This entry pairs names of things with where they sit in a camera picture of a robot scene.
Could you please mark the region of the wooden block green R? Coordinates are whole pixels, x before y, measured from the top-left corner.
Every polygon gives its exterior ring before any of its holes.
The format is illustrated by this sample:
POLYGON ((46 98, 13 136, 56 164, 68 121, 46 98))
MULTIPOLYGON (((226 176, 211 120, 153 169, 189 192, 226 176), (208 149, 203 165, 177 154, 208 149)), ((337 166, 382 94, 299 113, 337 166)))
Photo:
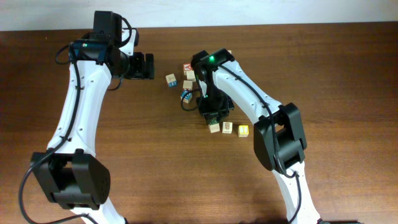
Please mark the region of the wooden block green R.
POLYGON ((217 133, 220 132, 220 124, 217 122, 217 120, 210 121, 208 124, 208 128, 210 130, 210 133, 217 133))

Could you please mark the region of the wooden block pineapple yellow O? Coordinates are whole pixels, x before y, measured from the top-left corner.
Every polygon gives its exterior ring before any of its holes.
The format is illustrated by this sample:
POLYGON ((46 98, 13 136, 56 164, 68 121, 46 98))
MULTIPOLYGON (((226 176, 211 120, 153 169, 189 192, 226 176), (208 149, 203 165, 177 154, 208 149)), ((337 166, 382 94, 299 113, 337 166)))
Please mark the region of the wooden block pineapple yellow O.
POLYGON ((231 134, 232 132, 233 132, 233 123, 232 122, 223 122, 222 133, 223 134, 231 134))

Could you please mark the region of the wooden block blue D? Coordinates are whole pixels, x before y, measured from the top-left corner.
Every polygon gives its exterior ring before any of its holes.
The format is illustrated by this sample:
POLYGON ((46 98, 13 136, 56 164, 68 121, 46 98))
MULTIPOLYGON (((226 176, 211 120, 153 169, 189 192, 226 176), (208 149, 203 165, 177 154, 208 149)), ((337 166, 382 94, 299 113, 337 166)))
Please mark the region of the wooden block blue D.
POLYGON ((184 103, 189 103, 192 99, 192 91, 191 90, 184 90, 180 96, 180 99, 184 103))

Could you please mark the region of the wooden block letter E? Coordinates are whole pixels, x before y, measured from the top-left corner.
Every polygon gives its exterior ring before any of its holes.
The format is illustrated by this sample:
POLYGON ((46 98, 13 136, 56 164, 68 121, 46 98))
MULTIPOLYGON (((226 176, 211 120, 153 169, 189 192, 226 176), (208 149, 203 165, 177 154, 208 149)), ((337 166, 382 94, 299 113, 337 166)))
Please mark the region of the wooden block letter E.
POLYGON ((193 90, 193 82, 190 80, 184 80, 183 81, 183 89, 190 91, 193 90))

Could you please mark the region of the wooden block yellow face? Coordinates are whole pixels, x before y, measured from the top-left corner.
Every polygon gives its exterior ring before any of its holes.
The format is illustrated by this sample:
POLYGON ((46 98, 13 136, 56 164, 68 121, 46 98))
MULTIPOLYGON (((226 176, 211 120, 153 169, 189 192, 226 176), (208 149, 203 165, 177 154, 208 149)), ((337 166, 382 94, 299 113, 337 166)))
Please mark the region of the wooden block yellow face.
POLYGON ((248 137, 249 135, 249 126, 248 125, 239 125, 238 127, 238 136, 241 138, 248 137))

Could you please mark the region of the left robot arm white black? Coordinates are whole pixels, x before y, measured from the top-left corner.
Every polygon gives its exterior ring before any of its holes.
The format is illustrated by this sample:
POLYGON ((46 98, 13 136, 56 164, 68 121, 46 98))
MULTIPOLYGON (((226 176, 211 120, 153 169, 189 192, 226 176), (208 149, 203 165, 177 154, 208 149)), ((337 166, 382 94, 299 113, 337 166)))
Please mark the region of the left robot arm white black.
POLYGON ((135 52, 138 41, 126 18, 95 12, 93 30, 65 47, 70 79, 62 115, 47 150, 30 160, 28 172, 47 200, 86 223, 127 222, 109 198, 111 176, 96 158, 95 137, 112 79, 154 78, 154 56, 135 52))

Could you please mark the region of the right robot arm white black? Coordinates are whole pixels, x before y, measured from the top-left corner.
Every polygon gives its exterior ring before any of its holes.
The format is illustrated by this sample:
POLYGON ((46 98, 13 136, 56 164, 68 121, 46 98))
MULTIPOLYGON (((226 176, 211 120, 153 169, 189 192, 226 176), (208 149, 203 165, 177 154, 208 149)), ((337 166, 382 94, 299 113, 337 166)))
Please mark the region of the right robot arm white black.
POLYGON ((200 96, 196 109, 207 124, 223 121, 235 106, 253 124, 254 153, 271 171, 282 193, 289 223, 321 223, 307 185, 307 140, 299 109, 262 91, 226 49, 192 57, 200 96))

